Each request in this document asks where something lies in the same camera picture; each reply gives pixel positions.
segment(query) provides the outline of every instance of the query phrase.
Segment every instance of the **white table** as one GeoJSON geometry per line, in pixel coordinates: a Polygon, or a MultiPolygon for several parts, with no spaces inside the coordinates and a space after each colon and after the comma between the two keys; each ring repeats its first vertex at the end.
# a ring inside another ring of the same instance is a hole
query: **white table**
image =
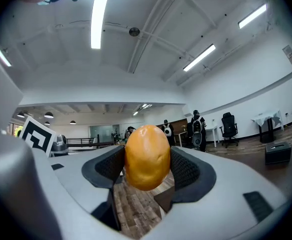
{"type": "Polygon", "coordinates": [[[207,131],[212,131],[212,136],[214,138],[214,146],[216,148],[216,136],[215,136],[215,130],[216,130],[216,135],[217,135],[217,141],[218,143],[220,142],[220,137],[218,135],[218,130],[217,130],[217,124],[213,124],[213,125],[207,125],[205,128],[206,132],[207,131]]]}
{"type": "Polygon", "coordinates": [[[178,133],[178,134],[174,134],[174,135],[178,135],[178,138],[179,138],[179,145],[182,147],[182,138],[181,138],[181,135],[182,134],[185,134],[187,133],[187,131],[184,131],[184,132],[181,132],[181,133],[178,133]]]}
{"type": "Polygon", "coordinates": [[[283,119],[282,119],[282,114],[280,110],[273,110],[273,111],[267,111],[264,113],[260,113],[259,115],[253,117],[251,120],[258,124],[259,127],[259,140],[261,143],[269,143],[273,142],[275,140],[274,137],[274,129],[273,129],[273,121],[272,119],[278,118],[278,121],[275,121],[275,125],[277,123],[280,123],[280,128],[284,130],[284,124],[283,124],[283,119]],[[262,126],[267,121],[268,124],[268,137],[263,139],[263,134],[262,132],[262,126]]]}

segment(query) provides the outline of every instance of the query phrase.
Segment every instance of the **black mesh panel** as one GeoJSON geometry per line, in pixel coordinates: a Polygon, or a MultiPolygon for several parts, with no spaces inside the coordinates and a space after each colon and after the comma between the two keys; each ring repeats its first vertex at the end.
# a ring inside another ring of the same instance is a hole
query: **black mesh panel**
{"type": "Polygon", "coordinates": [[[175,146],[170,149],[170,170],[175,180],[175,193],[170,205],[197,202],[216,182],[215,170],[209,163],[175,146]]]}
{"type": "Polygon", "coordinates": [[[111,189],[125,164],[125,148],[118,146],[83,164],[81,173],[96,188],[111,189]]]}
{"type": "Polygon", "coordinates": [[[174,150],[170,152],[170,169],[175,180],[175,191],[194,183],[200,176],[198,166],[174,150]]]}
{"type": "Polygon", "coordinates": [[[125,151],[122,149],[120,152],[103,159],[96,164],[96,172],[115,182],[124,167],[124,156],[125,151]]]}

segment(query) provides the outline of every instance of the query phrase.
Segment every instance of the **speaker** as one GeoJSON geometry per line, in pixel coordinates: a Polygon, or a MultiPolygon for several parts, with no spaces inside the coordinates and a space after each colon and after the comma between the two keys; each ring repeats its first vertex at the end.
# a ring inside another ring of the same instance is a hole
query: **speaker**
{"type": "Polygon", "coordinates": [[[192,143],[195,147],[199,147],[202,143],[202,134],[198,132],[194,133],[194,135],[192,136],[192,143]]]}
{"type": "Polygon", "coordinates": [[[289,162],[292,148],[287,142],[279,142],[265,146],[265,164],[289,162]]]}

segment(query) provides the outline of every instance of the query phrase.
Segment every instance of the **white wall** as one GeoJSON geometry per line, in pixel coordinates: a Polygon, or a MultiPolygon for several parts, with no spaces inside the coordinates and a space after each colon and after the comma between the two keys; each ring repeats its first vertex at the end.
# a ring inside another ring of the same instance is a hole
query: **white wall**
{"type": "Polygon", "coordinates": [[[119,125],[119,133],[125,133],[128,126],[138,128],[144,125],[142,115],[132,116],[125,113],[72,113],[58,114],[51,121],[50,128],[58,134],[63,134],[66,138],[89,138],[90,126],[119,125]]]}
{"type": "Polygon", "coordinates": [[[129,74],[111,65],[68,61],[46,64],[25,76],[20,86],[20,106],[71,103],[170,103],[185,102],[182,89],[157,76],[129,74]]]}
{"type": "MultiPolygon", "coordinates": [[[[284,124],[292,122],[292,78],[261,95],[216,112],[203,114],[203,117],[208,123],[211,123],[212,119],[215,119],[218,126],[218,134],[220,140],[222,140],[223,138],[219,127],[223,126],[223,114],[230,112],[235,116],[235,122],[238,127],[238,135],[236,137],[241,138],[259,133],[258,125],[251,121],[251,118],[257,116],[261,112],[276,109],[281,111],[284,124]]],[[[262,130],[267,131],[266,123],[263,125],[262,130]]],[[[207,140],[213,140],[211,131],[207,133],[207,140]]]]}
{"type": "Polygon", "coordinates": [[[146,125],[160,125],[167,119],[168,122],[174,122],[185,119],[183,113],[184,105],[165,105],[163,107],[155,107],[147,111],[145,109],[144,122],[146,125]]]}
{"type": "Polygon", "coordinates": [[[257,134],[251,118],[268,110],[280,109],[285,123],[289,113],[292,122],[292,64],[282,51],[287,45],[292,48],[292,39],[277,28],[258,37],[185,88],[190,110],[199,110],[209,123],[215,119],[218,127],[231,112],[238,138],[257,134]]]}
{"type": "Polygon", "coordinates": [[[67,139],[90,137],[88,125],[51,125],[49,128],[67,139]]]}
{"type": "Polygon", "coordinates": [[[206,112],[244,98],[292,72],[282,51],[292,40],[273,29],[185,88],[190,110],[206,112]]]}

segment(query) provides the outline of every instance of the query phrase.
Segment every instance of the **black office chair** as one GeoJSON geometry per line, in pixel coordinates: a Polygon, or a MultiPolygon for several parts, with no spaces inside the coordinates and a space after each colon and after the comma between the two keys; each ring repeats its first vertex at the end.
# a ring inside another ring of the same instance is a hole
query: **black office chair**
{"type": "Polygon", "coordinates": [[[237,123],[235,123],[235,117],[227,112],[222,115],[222,124],[224,125],[224,132],[222,130],[222,126],[219,127],[221,130],[221,134],[224,137],[224,140],[222,142],[222,145],[226,143],[226,148],[230,143],[236,143],[236,146],[238,146],[238,141],[235,141],[235,135],[238,134],[238,129],[237,129],[237,123]]]}

